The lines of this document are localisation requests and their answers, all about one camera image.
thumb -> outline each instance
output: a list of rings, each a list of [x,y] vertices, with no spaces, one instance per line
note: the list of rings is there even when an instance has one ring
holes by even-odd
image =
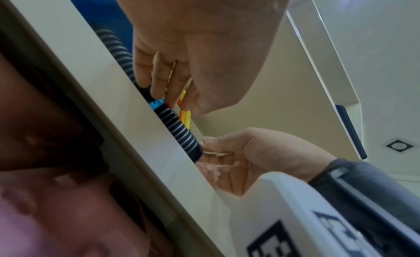
[[[254,129],[248,128],[221,137],[204,137],[203,150],[215,153],[232,153],[242,151],[244,147],[255,137]]]

hand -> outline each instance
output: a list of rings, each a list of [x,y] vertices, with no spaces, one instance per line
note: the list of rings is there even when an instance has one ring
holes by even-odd
[[[291,134],[248,128],[218,138],[205,137],[196,163],[213,188],[242,196],[257,178],[279,171],[310,181],[336,158]]]
[[[138,85],[151,84],[151,95],[165,96],[172,108],[192,78],[182,103],[192,114],[238,103],[265,61],[288,1],[117,0],[134,26]]]

jacket sleeve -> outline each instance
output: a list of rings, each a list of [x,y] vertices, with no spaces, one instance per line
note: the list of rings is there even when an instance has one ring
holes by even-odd
[[[356,229],[381,233],[382,226],[372,220],[355,200],[343,191],[329,173],[346,168],[348,173],[341,178],[399,221],[420,233],[420,199],[399,185],[374,166],[365,162],[333,161],[327,169],[310,182],[350,224]]]

white device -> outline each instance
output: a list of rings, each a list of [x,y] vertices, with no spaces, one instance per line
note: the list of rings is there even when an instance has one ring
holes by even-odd
[[[234,208],[237,257],[380,257],[329,202],[304,181],[262,175]]]

ceiling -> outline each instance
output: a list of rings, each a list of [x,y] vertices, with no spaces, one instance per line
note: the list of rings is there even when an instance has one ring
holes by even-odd
[[[363,108],[369,162],[420,175],[420,0],[314,0]]]

